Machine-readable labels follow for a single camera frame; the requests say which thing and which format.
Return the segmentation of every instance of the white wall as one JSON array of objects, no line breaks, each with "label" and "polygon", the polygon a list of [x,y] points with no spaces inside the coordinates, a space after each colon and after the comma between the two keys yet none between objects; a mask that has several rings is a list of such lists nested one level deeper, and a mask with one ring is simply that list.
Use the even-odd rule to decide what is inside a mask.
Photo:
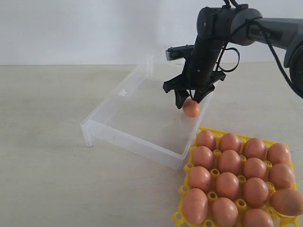
[{"label": "white wall", "polygon": [[[302,0],[239,3],[249,3],[263,17],[302,17]],[[0,64],[137,63],[147,53],[192,44],[199,10],[222,5],[223,0],[0,0]],[[273,60],[264,44],[239,50],[242,62]],[[226,53],[224,62],[235,60]]]}]

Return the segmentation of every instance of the egg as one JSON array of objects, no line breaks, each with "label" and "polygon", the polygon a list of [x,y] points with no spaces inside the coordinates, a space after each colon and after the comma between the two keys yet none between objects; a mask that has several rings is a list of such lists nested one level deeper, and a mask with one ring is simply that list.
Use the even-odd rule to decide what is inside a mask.
[{"label": "egg", "polygon": [[226,150],[234,150],[238,154],[241,150],[241,140],[235,133],[227,133],[223,135],[219,142],[219,150],[224,152]]},{"label": "egg", "polygon": [[290,150],[285,144],[275,143],[271,145],[267,151],[267,160],[270,161],[273,166],[279,163],[289,165],[291,163]]},{"label": "egg", "polygon": [[230,199],[221,197],[213,202],[212,214],[216,225],[232,227],[237,223],[239,212]]},{"label": "egg", "polygon": [[207,170],[211,170],[214,167],[214,154],[205,146],[195,148],[193,152],[193,164],[195,166],[202,166]]},{"label": "egg", "polygon": [[243,227],[274,227],[274,221],[269,214],[261,209],[250,209],[242,218]]},{"label": "egg", "polygon": [[303,214],[303,194],[293,189],[282,189],[274,192],[269,202],[280,214],[298,216]]},{"label": "egg", "polygon": [[210,130],[203,130],[198,133],[196,138],[197,146],[205,146],[210,150],[214,150],[216,148],[216,136]]},{"label": "egg", "polygon": [[286,164],[276,164],[270,169],[268,179],[278,190],[291,188],[295,183],[294,170]]},{"label": "egg", "polygon": [[234,150],[224,151],[218,158],[218,169],[221,173],[231,172],[237,175],[241,168],[241,158]]},{"label": "egg", "polygon": [[215,190],[220,197],[234,201],[240,193],[239,179],[232,173],[222,173],[215,181]]},{"label": "egg", "polygon": [[200,113],[200,105],[196,101],[188,98],[185,100],[183,106],[183,112],[188,117],[197,117]]},{"label": "egg", "polygon": [[184,197],[183,213],[186,219],[194,225],[202,224],[208,214],[208,200],[205,193],[193,188]]},{"label": "egg", "polygon": [[269,196],[269,189],[266,183],[260,178],[248,179],[243,186],[243,198],[251,208],[263,207]]},{"label": "egg", "polygon": [[212,176],[204,167],[196,166],[189,172],[188,183],[192,188],[198,188],[208,193],[212,187]]},{"label": "egg", "polygon": [[261,159],[251,157],[244,162],[242,172],[246,179],[258,177],[265,180],[267,175],[267,166]]},{"label": "egg", "polygon": [[243,146],[243,155],[247,159],[257,157],[263,160],[266,156],[266,145],[259,138],[249,139]]}]

